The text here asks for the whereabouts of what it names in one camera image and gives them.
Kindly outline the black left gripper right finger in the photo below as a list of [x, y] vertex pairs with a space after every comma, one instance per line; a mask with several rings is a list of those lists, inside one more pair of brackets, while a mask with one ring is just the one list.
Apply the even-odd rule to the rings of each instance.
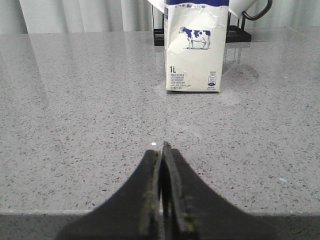
[[178, 149], [165, 142], [160, 167], [164, 229], [168, 240], [278, 240], [265, 220], [211, 189]]

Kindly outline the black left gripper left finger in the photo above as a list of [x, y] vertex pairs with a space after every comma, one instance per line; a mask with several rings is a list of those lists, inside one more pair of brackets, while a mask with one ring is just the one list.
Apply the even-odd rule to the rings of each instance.
[[161, 154], [147, 150], [129, 179], [92, 212], [65, 226], [57, 240], [157, 240]]

